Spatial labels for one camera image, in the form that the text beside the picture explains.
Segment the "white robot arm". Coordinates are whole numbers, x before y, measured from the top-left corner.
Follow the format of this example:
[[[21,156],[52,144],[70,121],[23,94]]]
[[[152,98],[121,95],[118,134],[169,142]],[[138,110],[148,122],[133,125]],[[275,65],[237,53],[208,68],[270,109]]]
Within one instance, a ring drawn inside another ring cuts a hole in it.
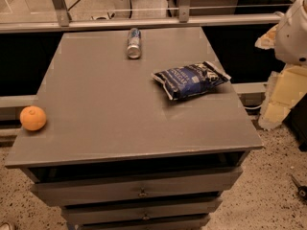
[[[274,52],[285,63],[307,64],[307,0],[295,0],[280,19]]]

